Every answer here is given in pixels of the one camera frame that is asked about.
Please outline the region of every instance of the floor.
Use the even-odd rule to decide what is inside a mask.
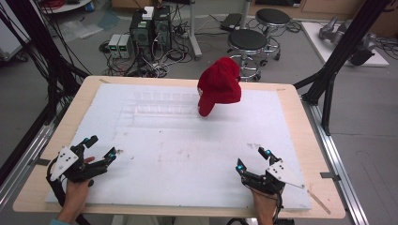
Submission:
[[[107,68],[99,45],[112,34],[126,33],[130,26],[128,12],[118,12],[120,19],[106,6],[106,3],[99,4],[93,13],[75,10],[57,16],[60,23],[82,21],[84,25],[100,24],[104,28],[89,38],[68,42],[83,65],[96,75]],[[206,16],[197,18],[197,27],[204,26],[196,33],[223,32],[212,20]],[[229,55],[226,53],[227,35],[196,37],[203,57],[170,66],[166,78],[198,79],[216,59]],[[261,83],[293,84],[313,75],[323,66],[303,31],[297,34],[284,32],[277,39],[282,43],[281,59],[270,59],[265,67],[261,67]],[[61,49],[59,38],[55,38],[54,42]],[[398,224],[398,62],[384,52],[378,52],[390,63],[388,67],[342,67],[340,70],[335,81],[330,132],[369,224],[390,225]],[[261,60],[261,55],[256,55],[254,59]],[[0,67],[1,165],[46,105],[46,88],[46,82],[31,61],[12,61]],[[308,87],[303,87],[298,93],[301,95],[307,90]],[[7,204],[0,208],[0,224],[48,223],[55,214],[27,214],[12,210],[13,200],[22,185],[16,187]],[[87,215],[87,218],[99,225],[111,224],[112,221],[109,215]],[[222,225],[226,221],[227,218],[213,218],[211,224]],[[339,220],[295,221],[296,224],[353,224],[349,216]]]

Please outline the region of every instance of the red cloth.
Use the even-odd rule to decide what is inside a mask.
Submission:
[[[216,103],[229,104],[240,101],[240,70],[237,63],[223,57],[202,73],[198,88],[203,91],[199,99],[199,114],[208,116]]]

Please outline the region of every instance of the round stool seat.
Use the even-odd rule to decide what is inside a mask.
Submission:
[[[263,8],[258,10],[255,13],[255,19],[265,26],[284,26],[290,22],[290,17],[286,13],[274,8]]]
[[[228,42],[242,51],[259,51],[267,45],[267,39],[262,34],[247,29],[232,32]]]

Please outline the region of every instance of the wooden table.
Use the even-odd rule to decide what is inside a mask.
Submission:
[[[41,158],[52,160],[63,145],[70,144],[75,132],[89,108],[97,89],[102,83],[124,83],[140,85],[191,86],[196,80],[147,79],[91,76],[85,79],[64,118],[50,139]],[[343,218],[345,211],[340,196],[331,179],[323,179],[320,173],[328,172],[321,150],[314,136],[311,124],[302,107],[299,95],[293,85],[277,83],[241,82],[243,89],[277,92],[283,114],[288,125],[298,162],[306,182],[312,209],[309,211],[282,211],[281,218]],[[59,212],[57,203],[45,202],[50,186],[45,180],[47,167],[36,166],[15,201],[17,212]],[[95,214],[139,214],[169,216],[207,216],[252,218],[254,211],[237,208],[165,207],[137,205],[88,204],[86,213]]]

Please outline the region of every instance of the black stool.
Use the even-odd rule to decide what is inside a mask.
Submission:
[[[231,51],[237,51],[240,54],[232,55],[230,58],[240,57],[240,78],[247,81],[253,78],[255,81],[260,80],[261,71],[258,64],[251,58],[251,55],[262,53],[268,42],[265,36],[253,30],[236,30],[228,36],[228,45]],[[254,63],[254,67],[248,67],[248,60]],[[254,73],[247,75],[246,71],[254,71]]]
[[[290,17],[278,9],[263,8],[255,13],[255,19],[258,21],[258,23],[266,27],[263,34],[267,39],[267,47],[264,50],[267,55],[266,58],[260,62],[261,66],[265,66],[268,61],[269,53],[278,51],[274,57],[275,60],[279,60],[281,56],[281,44],[274,37],[269,35],[271,29],[285,27],[290,22]],[[276,45],[271,45],[272,40],[276,42]]]

